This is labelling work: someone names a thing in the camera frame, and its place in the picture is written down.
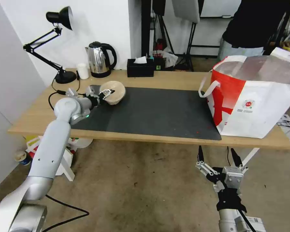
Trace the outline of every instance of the stainless steel kettle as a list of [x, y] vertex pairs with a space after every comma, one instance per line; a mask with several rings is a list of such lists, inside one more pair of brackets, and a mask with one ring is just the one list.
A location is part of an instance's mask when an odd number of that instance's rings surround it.
[[[111, 74], [117, 63], [117, 55], [114, 48], [107, 43], [92, 42], [85, 47], [91, 75], [93, 77], [102, 78]], [[110, 58], [106, 50], [110, 50], [114, 57], [113, 64], [110, 64]]]

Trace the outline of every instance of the desk lamp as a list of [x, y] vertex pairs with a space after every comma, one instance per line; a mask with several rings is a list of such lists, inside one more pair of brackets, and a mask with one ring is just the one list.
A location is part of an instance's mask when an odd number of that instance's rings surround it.
[[[41, 36], [40, 38], [37, 38], [36, 40], [32, 41], [31, 43], [24, 45], [23, 48], [26, 52], [34, 55], [35, 57], [44, 61], [45, 63], [47, 63], [48, 65], [50, 65], [51, 67], [55, 68], [58, 71], [57, 75], [55, 76], [55, 80], [57, 83], [59, 83], [59, 84], [70, 83], [76, 79], [76, 74], [74, 72], [65, 71], [61, 65], [56, 64], [56, 63], [44, 58], [43, 56], [36, 53], [34, 50], [36, 48], [42, 46], [43, 44], [46, 44], [47, 42], [51, 41], [52, 39], [61, 35], [62, 28], [59, 26], [59, 24], [62, 24], [64, 27], [72, 30], [72, 27], [71, 27], [71, 22], [73, 20], [72, 10], [69, 6], [67, 6], [67, 7], [63, 8], [59, 13], [47, 12], [46, 19], [49, 22], [51, 22], [55, 28], [53, 30], [51, 30], [50, 32], [46, 33], [45, 35]], [[48, 40], [38, 42], [39, 40], [50, 35], [53, 32], [56, 33], [55, 36], [53, 36], [52, 38], [50, 38]]]

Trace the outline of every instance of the gray pants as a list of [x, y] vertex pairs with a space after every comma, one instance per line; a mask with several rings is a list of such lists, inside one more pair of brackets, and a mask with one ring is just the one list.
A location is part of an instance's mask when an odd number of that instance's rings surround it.
[[244, 55], [244, 56], [257, 56], [262, 55], [263, 47], [259, 48], [233, 48], [232, 45], [221, 38], [220, 48], [218, 52], [218, 59], [221, 61], [230, 55]]

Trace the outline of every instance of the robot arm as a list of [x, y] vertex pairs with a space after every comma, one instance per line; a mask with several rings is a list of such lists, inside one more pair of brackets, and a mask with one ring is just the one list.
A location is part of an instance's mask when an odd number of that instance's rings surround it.
[[70, 137], [70, 125], [88, 117], [90, 110], [113, 92], [107, 89], [95, 95], [89, 86], [86, 97], [79, 98], [74, 90], [69, 89], [68, 97], [56, 103], [56, 120], [46, 128], [28, 177], [0, 202], [0, 232], [41, 230], [47, 214], [46, 207], [23, 202], [39, 200], [48, 193]]
[[246, 207], [241, 203], [240, 184], [248, 167], [243, 166], [241, 158], [231, 148], [235, 166], [211, 168], [204, 162], [202, 147], [199, 146], [196, 167], [213, 183], [214, 191], [218, 194], [216, 205], [219, 212], [220, 232], [266, 232], [263, 222], [258, 217], [247, 217]]

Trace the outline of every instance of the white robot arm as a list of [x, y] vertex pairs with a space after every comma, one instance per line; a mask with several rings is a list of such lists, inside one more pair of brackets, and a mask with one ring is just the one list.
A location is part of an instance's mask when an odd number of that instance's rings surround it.
[[95, 95], [89, 86], [86, 97], [79, 98], [74, 90], [69, 89], [66, 92], [68, 97], [56, 103], [56, 120], [46, 128], [28, 177], [0, 202], [0, 232], [40, 232], [47, 214], [46, 207], [24, 202], [39, 200], [48, 193], [70, 137], [70, 125], [88, 117], [90, 110], [113, 92], [106, 89]]

